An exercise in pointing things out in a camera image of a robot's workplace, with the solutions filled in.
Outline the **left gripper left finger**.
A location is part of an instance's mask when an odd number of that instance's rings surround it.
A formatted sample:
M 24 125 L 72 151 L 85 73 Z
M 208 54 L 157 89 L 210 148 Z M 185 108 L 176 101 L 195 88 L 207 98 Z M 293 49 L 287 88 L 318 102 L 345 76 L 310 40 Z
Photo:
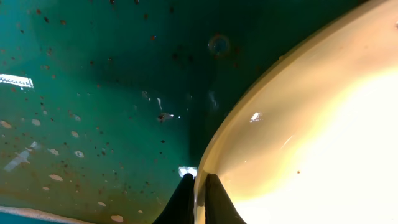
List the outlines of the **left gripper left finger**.
M 194 176 L 185 174 L 153 224 L 194 224 Z

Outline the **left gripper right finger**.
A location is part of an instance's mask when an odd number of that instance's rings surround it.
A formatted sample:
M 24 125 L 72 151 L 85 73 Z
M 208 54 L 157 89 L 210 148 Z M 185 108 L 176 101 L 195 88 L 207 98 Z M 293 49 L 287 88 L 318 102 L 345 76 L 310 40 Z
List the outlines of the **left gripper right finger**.
M 205 182 L 205 223 L 246 224 L 235 209 L 216 174 L 208 174 Z

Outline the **light green plate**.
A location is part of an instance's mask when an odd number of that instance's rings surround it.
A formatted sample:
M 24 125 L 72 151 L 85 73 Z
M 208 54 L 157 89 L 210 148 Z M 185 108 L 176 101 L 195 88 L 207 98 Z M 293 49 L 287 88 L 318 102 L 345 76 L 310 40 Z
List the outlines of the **light green plate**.
M 397 0 L 362 4 L 258 79 L 201 159 L 196 223 L 207 174 L 247 223 L 396 223 Z

